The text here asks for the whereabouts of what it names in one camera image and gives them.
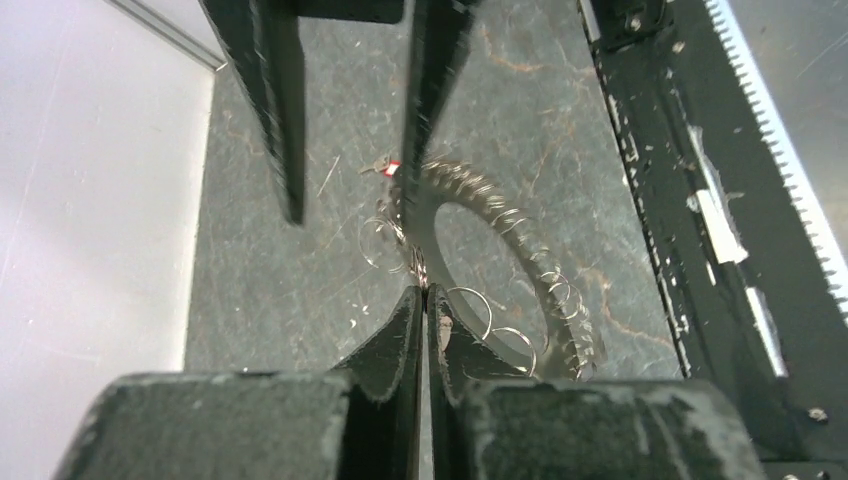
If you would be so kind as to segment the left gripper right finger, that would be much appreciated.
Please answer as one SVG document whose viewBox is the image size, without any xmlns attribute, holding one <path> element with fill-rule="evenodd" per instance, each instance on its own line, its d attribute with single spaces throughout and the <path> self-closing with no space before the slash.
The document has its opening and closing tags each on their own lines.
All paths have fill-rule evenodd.
<svg viewBox="0 0 848 480">
<path fill-rule="evenodd" d="M 438 479 L 762 479 L 730 402 L 704 381 L 537 381 L 427 294 Z"/>
</svg>

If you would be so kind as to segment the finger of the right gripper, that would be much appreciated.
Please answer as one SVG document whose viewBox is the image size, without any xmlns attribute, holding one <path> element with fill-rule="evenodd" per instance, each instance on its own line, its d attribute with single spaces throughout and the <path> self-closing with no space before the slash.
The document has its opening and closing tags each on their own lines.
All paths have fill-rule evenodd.
<svg viewBox="0 0 848 480">
<path fill-rule="evenodd" d="M 400 147 L 400 217 L 418 203 L 424 157 L 469 54 L 478 1 L 419 0 L 411 15 L 409 68 Z"/>
<path fill-rule="evenodd" d="M 306 211 L 305 57 L 302 17 L 397 24 L 402 1 L 249 1 L 200 3 L 252 107 L 264 137 L 274 190 L 286 220 Z"/>
</svg>

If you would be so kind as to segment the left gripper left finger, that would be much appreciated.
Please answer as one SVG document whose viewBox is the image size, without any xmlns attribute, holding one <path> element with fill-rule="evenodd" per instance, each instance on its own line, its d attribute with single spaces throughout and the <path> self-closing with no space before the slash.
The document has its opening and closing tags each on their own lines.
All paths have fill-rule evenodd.
<svg viewBox="0 0 848 480">
<path fill-rule="evenodd" d="M 423 293 L 318 372 L 121 377 L 84 415 L 59 479 L 414 479 Z"/>
</svg>

